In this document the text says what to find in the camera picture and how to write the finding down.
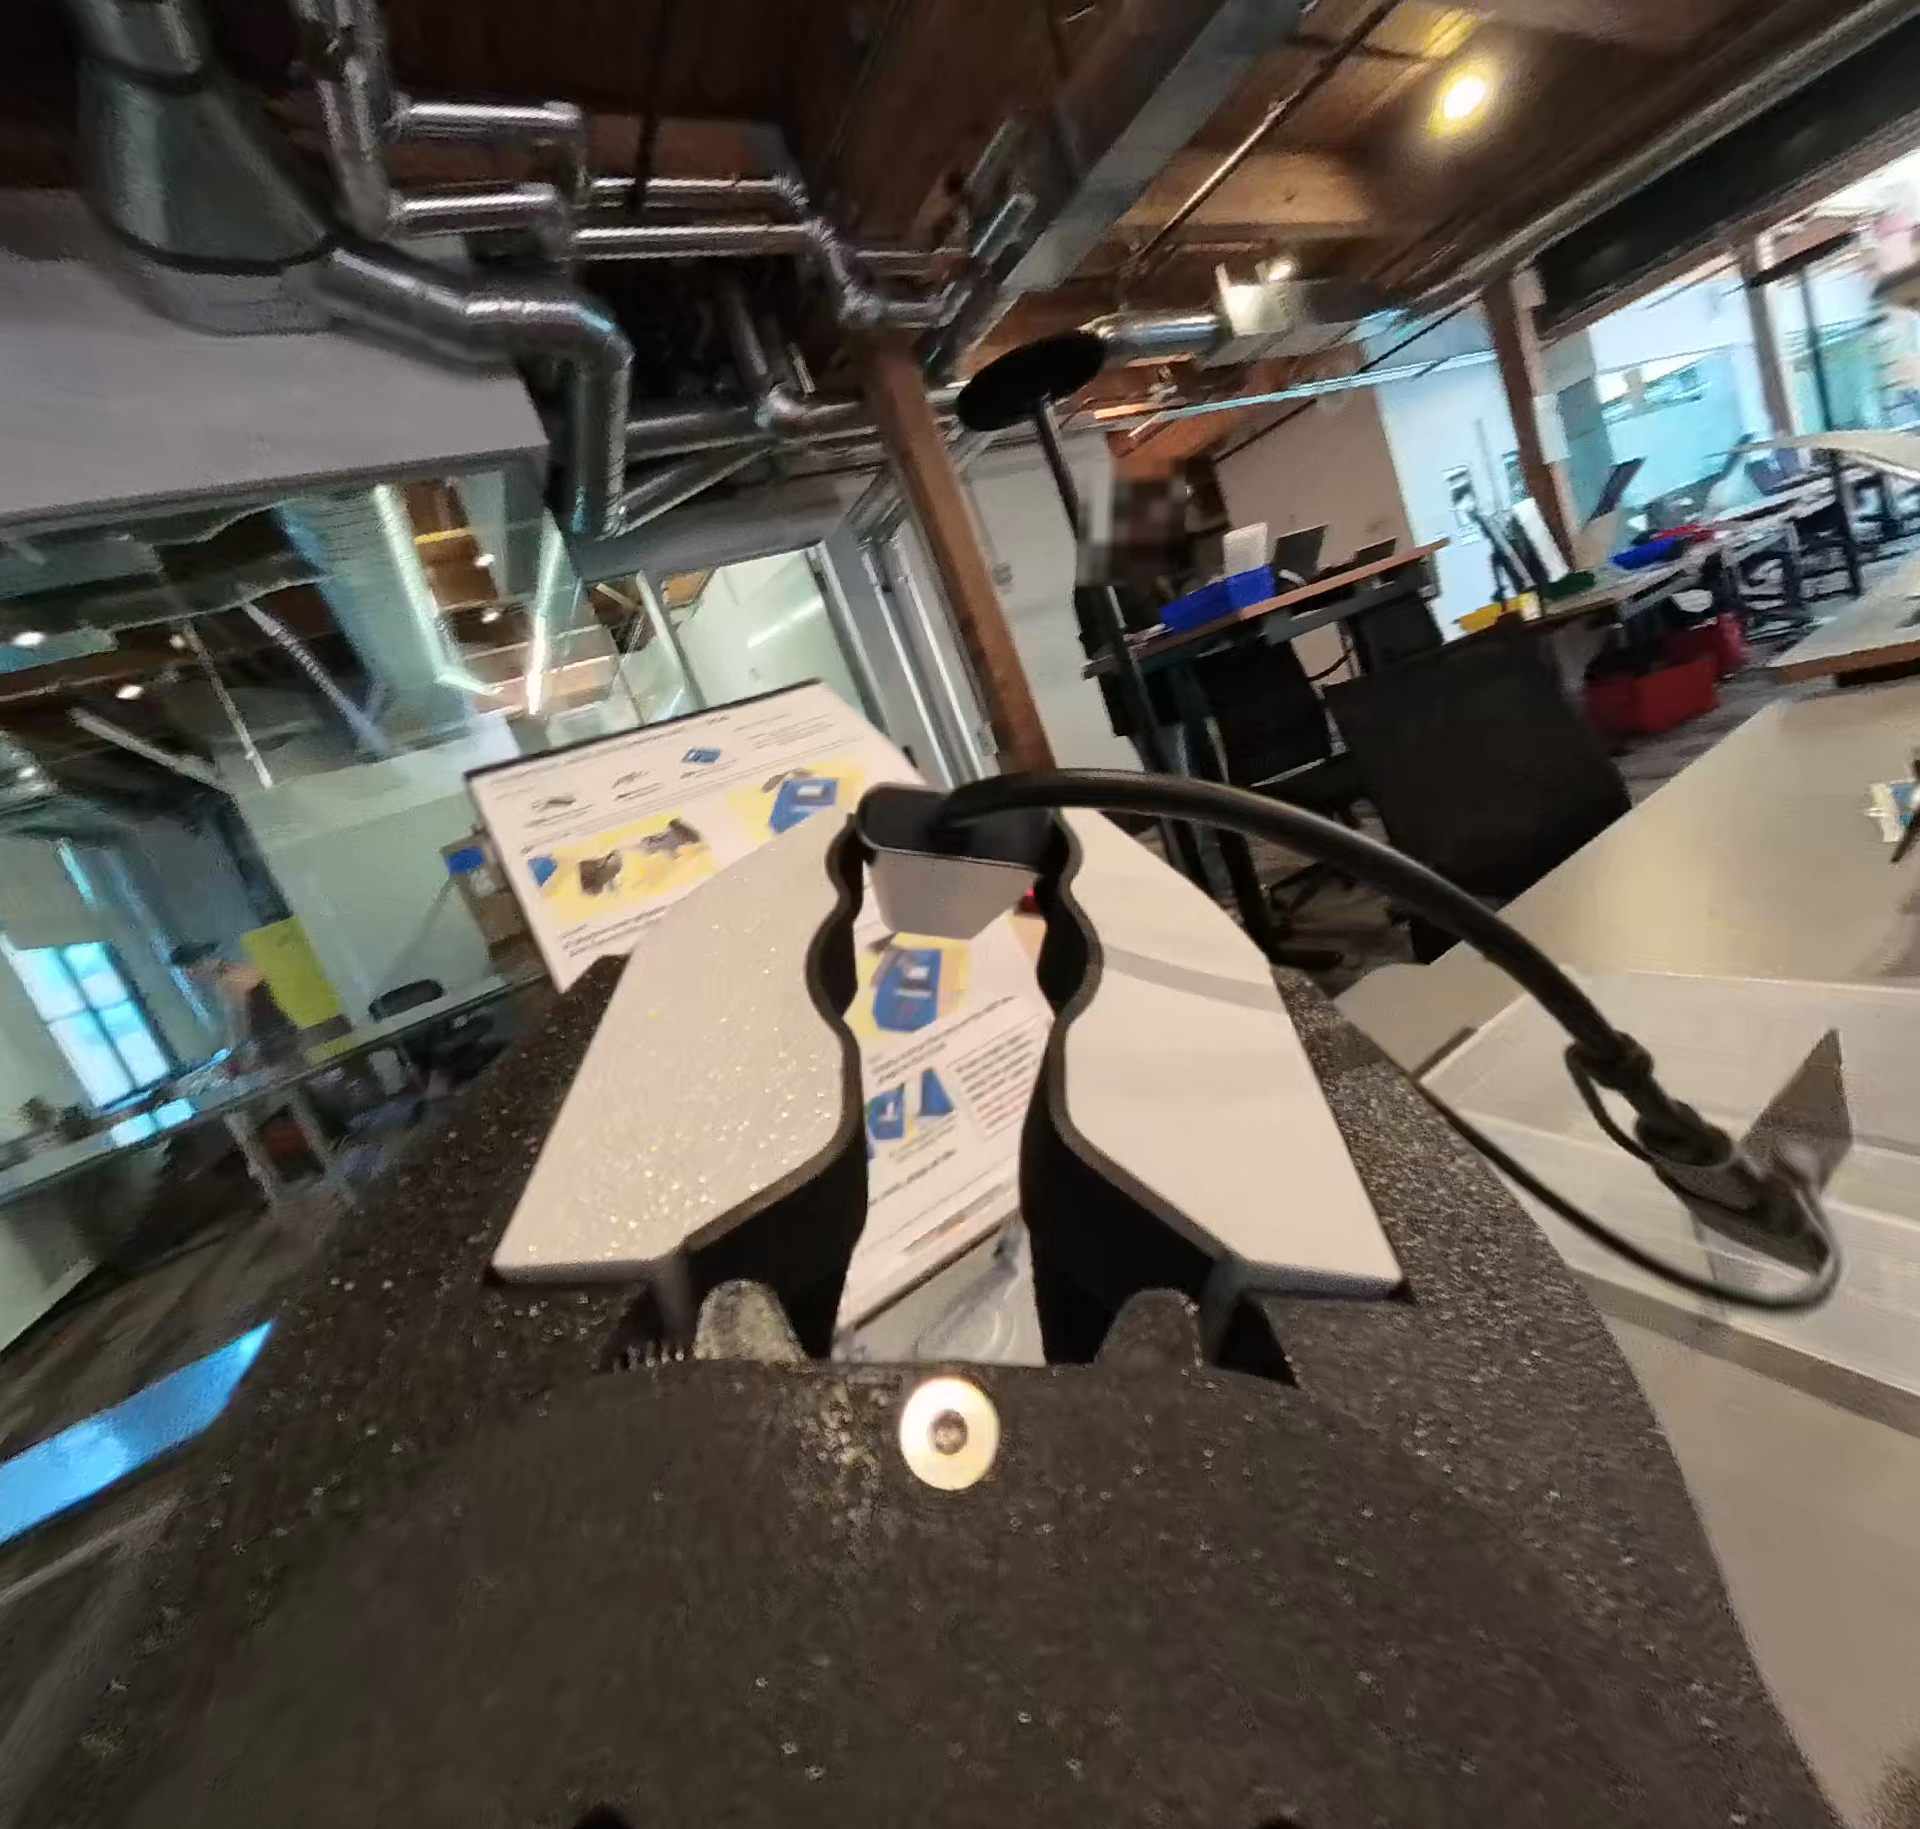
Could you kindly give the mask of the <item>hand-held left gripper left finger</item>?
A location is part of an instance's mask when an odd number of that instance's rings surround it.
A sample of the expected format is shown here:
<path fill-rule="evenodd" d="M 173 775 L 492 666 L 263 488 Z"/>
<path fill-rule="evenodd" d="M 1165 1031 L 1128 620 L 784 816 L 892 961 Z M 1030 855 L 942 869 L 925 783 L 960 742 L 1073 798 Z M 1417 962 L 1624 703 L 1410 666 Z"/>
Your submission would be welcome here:
<path fill-rule="evenodd" d="M 503 1280 L 692 1263 L 843 1156 L 864 1222 L 862 883 L 852 819 L 813 815 L 640 930 L 494 1249 Z"/>

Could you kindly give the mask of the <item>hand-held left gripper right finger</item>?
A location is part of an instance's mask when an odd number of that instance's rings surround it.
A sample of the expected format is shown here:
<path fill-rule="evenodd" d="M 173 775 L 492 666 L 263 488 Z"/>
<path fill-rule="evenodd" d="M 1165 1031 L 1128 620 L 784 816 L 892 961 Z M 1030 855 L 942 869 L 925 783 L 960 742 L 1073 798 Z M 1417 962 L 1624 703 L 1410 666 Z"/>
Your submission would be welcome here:
<path fill-rule="evenodd" d="M 1037 1259 L 1090 1292 L 1404 1289 L 1266 956 L 1107 816 L 1058 831 L 1021 1141 Z"/>

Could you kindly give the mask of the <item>clear plastic storage bin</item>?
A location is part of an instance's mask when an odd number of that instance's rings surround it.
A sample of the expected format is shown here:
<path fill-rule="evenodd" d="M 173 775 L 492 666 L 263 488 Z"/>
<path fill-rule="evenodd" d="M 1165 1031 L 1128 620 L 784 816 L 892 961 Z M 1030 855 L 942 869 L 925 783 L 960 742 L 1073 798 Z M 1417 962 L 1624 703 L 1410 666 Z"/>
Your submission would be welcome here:
<path fill-rule="evenodd" d="M 1537 1222 L 1596 1305 L 1676 1343 L 1905 1433 L 1919 1398 L 1919 1000 L 1913 986 L 1735 981 L 1652 973 L 1581 976 L 1648 1048 L 1658 1078 L 1708 1121 L 1745 1134 L 1778 1096 L 1818 1145 L 1841 1124 L 1796 1073 L 1831 1036 L 1847 1155 L 1823 1203 L 1845 1256 L 1834 1297 L 1805 1315 L 1754 1313 L 1664 1286 L 1560 1217 Z M 1454 1113 L 1590 1217 L 1662 1261 L 1741 1289 L 1792 1275 L 1719 1237 L 1619 1151 L 1578 1100 L 1565 1036 L 1534 1000 L 1513 1000 L 1429 1069 Z"/>

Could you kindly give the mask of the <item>printed instruction sheet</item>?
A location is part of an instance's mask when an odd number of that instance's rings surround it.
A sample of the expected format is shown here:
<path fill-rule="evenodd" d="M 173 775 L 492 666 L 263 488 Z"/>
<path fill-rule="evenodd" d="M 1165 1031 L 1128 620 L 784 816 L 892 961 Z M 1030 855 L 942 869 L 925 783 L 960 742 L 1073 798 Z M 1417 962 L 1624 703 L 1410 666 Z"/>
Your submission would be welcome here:
<path fill-rule="evenodd" d="M 917 769 L 821 682 L 592 739 L 470 777 L 546 970 L 571 990 L 690 888 L 813 815 L 852 819 Z M 1048 1012 L 1015 920 L 908 933 L 862 887 L 857 992 L 866 1217 L 836 1301 L 849 1343 L 1019 1204 L 1019 1134 Z"/>

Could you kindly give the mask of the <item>yellow paper sign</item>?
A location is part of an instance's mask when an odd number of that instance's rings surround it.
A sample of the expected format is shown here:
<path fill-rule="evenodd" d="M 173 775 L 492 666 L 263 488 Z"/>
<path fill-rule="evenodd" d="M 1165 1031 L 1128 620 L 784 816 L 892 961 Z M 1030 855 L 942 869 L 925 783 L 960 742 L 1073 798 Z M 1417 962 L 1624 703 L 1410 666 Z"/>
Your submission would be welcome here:
<path fill-rule="evenodd" d="M 345 1003 L 299 916 L 289 915 L 238 936 L 278 1008 L 303 1031 L 346 1022 Z"/>

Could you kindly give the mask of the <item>black office chair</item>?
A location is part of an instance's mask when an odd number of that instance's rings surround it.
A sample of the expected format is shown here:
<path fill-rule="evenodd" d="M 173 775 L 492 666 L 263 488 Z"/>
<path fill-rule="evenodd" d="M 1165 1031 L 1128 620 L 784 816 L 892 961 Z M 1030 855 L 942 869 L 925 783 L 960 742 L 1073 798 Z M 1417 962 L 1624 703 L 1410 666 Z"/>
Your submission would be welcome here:
<path fill-rule="evenodd" d="M 1468 637 L 1323 700 L 1387 841 L 1491 908 L 1635 809 L 1540 639 Z"/>

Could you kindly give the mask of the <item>blue storage bin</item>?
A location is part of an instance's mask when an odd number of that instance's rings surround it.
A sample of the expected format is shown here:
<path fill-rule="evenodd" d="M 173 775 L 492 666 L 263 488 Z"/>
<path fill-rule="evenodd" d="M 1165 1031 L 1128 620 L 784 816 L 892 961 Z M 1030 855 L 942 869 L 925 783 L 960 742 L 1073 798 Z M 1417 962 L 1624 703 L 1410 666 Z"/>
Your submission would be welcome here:
<path fill-rule="evenodd" d="M 1261 608 L 1279 594 L 1275 576 L 1275 571 L 1266 564 L 1219 576 L 1165 603 L 1160 624 L 1168 634 L 1188 634 Z"/>

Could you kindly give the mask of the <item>wooden desk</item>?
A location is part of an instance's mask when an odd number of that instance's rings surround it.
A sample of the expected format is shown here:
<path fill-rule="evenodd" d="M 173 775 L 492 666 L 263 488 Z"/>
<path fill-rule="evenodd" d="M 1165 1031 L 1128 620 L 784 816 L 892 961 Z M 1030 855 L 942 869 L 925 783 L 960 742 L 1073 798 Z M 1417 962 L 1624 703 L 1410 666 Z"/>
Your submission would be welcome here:
<path fill-rule="evenodd" d="M 1140 634 L 1130 634 L 1127 649 L 1140 670 L 1150 670 L 1172 663 L 1196 663 L 1234 643 L 1290 643 L 1402 596 L 1417 596 L 1433 564 L 1451 544 L 1448 537 L 1441 537 L 1396 555 L 1363 552 L 1317 580 L 1279 587 L 1272 603 L 1202 631 L 1168 634 L 1159 620 Z"/>

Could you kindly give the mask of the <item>red storage bin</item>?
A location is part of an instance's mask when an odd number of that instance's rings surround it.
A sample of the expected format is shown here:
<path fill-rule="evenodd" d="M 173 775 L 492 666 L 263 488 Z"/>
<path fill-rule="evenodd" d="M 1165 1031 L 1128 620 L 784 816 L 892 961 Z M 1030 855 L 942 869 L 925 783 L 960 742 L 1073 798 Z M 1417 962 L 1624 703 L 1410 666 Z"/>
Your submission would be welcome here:
<path fill-rule="evenodd" d="M 1722 665 L 1708 649 L 1661 653 L 1651 663 L 1596 663 L 1583 681 L 1586 723 L 1608 741 L 1662 736 L 1712 713 Z"/>

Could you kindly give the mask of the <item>window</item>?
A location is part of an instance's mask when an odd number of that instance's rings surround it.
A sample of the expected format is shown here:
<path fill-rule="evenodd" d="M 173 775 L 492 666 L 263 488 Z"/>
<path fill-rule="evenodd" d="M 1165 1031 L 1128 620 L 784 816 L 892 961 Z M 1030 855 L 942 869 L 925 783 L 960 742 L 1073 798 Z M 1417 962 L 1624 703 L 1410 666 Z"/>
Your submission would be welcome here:
<path fill-rule="evenodd" d="M 179 1073 L 162 1029 L 107 942 L 5 945 L 5 959 L 90 1105 L 112 1107 Z"/>

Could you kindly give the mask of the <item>black floor lamp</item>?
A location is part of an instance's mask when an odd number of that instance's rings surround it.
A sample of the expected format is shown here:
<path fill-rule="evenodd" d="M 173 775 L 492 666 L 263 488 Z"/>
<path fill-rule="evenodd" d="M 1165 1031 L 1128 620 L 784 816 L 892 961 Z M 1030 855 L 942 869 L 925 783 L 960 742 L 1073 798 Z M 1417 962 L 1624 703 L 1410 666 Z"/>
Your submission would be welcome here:
<path fill-rule="evenodd" d="M 1093 533 L 1090 498 L 1070 466 L 1060 406 L 1088 387 L 1107 363 L 1107 344 L 1096 332 L 1073 328 L 1019 344 L 978 367 L 958 391 L 957 413 L 974 433 L 999 433 L 1026 426 L 1041 446 L 1057 485 L 1075 546 L 1075 619 L 1086 631 L 1086 660 L 1096 681 L 1115 692 L 1111 720 L 1116 735 L 1148 769 L 1159 767 L 1163 747 L 1140 663 L 1130 651 L 1121 600 L 1107 578 L 1107 563 Z"/>

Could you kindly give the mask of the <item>metal conduit pipes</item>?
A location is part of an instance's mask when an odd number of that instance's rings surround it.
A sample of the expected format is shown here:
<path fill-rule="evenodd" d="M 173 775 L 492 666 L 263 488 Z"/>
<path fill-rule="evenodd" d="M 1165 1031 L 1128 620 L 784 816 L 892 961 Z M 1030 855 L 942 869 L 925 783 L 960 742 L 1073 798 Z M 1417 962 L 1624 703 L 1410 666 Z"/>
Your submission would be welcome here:
<path fill-rule="evenodd" d="M 381 0 L 289 4 L 338 211 L 361 236 L 512 236 L 567 269 L 585 260 L 790 257 L 817 269 L 835 318 L 857 329 L 948 328 L 987 264 L 954 246 L 860 244 L 790 173 L 599 172 L 581 105 L 413 95 L 392 78 Z M 523 152 L 537 173 L 403 187 L 392 157 L 405 145 Z"/>

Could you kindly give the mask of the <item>wooden support post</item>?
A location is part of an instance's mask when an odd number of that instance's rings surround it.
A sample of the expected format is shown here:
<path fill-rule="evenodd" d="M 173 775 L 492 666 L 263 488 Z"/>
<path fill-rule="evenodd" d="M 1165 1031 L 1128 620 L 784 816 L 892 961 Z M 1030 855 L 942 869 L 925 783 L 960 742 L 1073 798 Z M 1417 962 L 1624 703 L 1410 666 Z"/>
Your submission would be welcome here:
<path fill-rule="evenodd" d="M 992 578 L 991 548 L 948 450 L 919 356 L 904 333 L 860 344 L 862 389 L 936 564 L 962 649 L 973 665 L 1003 771 L 1055 764 L 1045 718 Z"/>

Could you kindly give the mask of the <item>silver ventilation duct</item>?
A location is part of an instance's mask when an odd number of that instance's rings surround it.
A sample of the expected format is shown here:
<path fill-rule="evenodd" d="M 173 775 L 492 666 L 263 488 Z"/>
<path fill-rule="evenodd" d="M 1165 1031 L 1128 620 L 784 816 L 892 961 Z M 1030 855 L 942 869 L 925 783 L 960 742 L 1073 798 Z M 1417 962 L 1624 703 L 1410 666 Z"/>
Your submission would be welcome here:
<path fill-rule="evenodd" d="M 211 333 L 359 328 L 491 367 L 544 362 L 564 387 L 564 529 L 617 531 L 633 344 L 572 268 L 512 236 L 355 231 L 304 175 L 268 102 L 224 64 L 204 0 L 58 0 L 79 54 L 85 197 L 132 287 Z M 530 179 L 512 149 L 405 145 L 403 187 Z"/>

